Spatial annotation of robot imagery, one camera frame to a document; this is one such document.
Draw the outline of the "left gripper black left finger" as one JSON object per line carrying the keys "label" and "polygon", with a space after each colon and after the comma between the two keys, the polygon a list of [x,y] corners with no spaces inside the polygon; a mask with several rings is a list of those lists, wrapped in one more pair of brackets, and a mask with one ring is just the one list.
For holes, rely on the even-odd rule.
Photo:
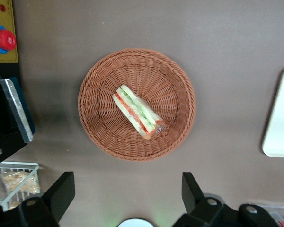
{"label": "left gripper black left finger", "polygon": [[22,202],[21,226],[58,227],[74,197],[74,173],[64,172],[41,197]]}

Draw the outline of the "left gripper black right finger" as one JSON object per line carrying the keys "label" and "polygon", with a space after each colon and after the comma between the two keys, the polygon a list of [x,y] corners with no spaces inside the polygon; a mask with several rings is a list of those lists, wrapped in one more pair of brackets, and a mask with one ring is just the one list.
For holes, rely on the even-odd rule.
{"label": "left gripper black right finger", "polygon": [[221,218],[222,203],[214,197],[205,197],[190,172],[182,173],[181,195],[187,214],[197,222],[218,222]]}

